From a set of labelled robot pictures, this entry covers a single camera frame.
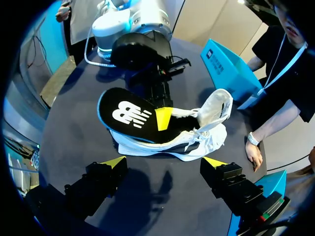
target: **lanyard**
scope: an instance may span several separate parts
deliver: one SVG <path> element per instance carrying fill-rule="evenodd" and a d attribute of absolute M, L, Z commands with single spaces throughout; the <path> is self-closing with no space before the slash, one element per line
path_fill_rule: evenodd
<path fill-rule="evenodd" d="M 269 74 L 269 77 L 267 79 L 267 82 L 265 84 L 265 86 L 259 90 L 259 92 L 257 93 L 257 96 L 260 96 L 264 91 L 265 89 L 269 88 L 275 81 L 277 81 L 285 72 L 287 72 L 295 63 L 296 61 L 300 58 L 300 56 L 302 55 L 302 53 L 304 52 L 304 50 L 307 48 L 307 43 L 305 42 L 303 47 L 300 48 L 300 50 L 297 52 L 297 54 L 294 56 L 294 58 L 289 62 L 288 65 L 286 65 L 286 67 L 274 78 L 273 81 L 270 82 L 270 84 L 268 84 L 269 80 L 270 80 L 270 76 L 272 74 L 272 70 L 274 69 L 275 67 L 275 64 L 277 63 L 277 60 L 278 60 L 278 57 L 279 57 L 279 54 L 280 54 L 280 51 L 281 51 L 281 48 L 282 48 L 282 45 L 284 44 L 284 40 L 285 40 L 285 34 L 284 34 L 284 37 L 283 37 L 283 40 L 282 40 L 282 43 L 281 43 L 281 46 L 280 46 L 280 49 L 279 49 L 279 52 L 278 52 L 278 56 L 277 56 L 277 59 L 270 71 L 270 74 Z"/>

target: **hand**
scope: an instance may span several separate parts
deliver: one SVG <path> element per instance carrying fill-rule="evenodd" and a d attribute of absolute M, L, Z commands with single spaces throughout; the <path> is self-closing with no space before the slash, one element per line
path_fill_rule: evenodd
<path fill-rule="evenodd" d="M 71 12 L 70 10 L 64 12 L 64 9 L 65 9 L 65 8 L 66 8 L 66 7 L 61 6 L 61 7 L 59 8 L 57 14 L 56 14 L 56 20 L 57 20 L 59 23 L 62 22 L 62 21 L 64 21 L 64 20 L 66 20 L 66 19 L 68 18 L 68 16 L 69 16 L 70 12 Z"/>
<path fill-rule="evenodd" d="M 254 172 L 256 172 L 262 164 L 262 156 L 260 154 L 260 150 L 257 146 L 251 144 L 250 141 L 246 142 L 245 150 L 248 160 L 254 163 Z"/>
<path fill-rule="evenodd" d="M 313 171 L 315 172 L 315 147 L 313 147 L 310 155 L 309 155 L 309 161 L 311 163 L 311 167 Z"/>

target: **new balance logo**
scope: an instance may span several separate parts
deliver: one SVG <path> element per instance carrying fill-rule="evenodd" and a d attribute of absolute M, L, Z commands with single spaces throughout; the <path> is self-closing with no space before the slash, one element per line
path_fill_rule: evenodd
<path fill-rule="evenodd" d="M 133 122 L 133 126 L 141 129 L 147 118 L 152 115 L 151 112 L 144 110 L 141 112 L 141 108 L 132 104 L 131 102 L 122 101 L 118 104 L 118 109 L 114 110 L 113 118 L 125 124 Z"/>

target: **wristwatch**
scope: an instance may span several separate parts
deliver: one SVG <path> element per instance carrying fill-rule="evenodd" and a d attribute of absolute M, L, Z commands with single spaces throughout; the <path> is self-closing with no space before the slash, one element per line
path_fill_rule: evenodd
<path fill-rule="evenodd" d="M 251 144 L 253 144 L 255 146 L 257 146 L 259 144 L 259 142 L 252 135 L 252 132 L 248 134 L 247 139 L 248 139 L 248 141 L 250 141 Z"/>

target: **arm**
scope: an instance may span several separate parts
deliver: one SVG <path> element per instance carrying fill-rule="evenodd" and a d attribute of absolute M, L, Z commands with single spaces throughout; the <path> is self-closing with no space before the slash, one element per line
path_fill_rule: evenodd
<path fill-rule="evenodd" d="M 262 68 L 265 65 L 265 63 L 261 59 L 259 59 L 257 56 L 255 56 L 252 59 L 250 59 L 247 65 L 252 70 L 252 72 L 255 72 L 256 70 Z"/>
<path fill-rule="evenodd" d="M 274 133 L 287 127 L 292 121 L 294 121 L 300 114 L 300 110 L 294 105 L 291 100 L 288 100 L 285 105 L 278 110 L 269 120 L 267 120 L 261 127 L 252 133 L 254 138 L 261 142 Z M 262 163 L 262 156 L 258 147 L 246 142 L 247 157 L 251 162 L 256 165 L 255 171 L 260 167 Z"/>

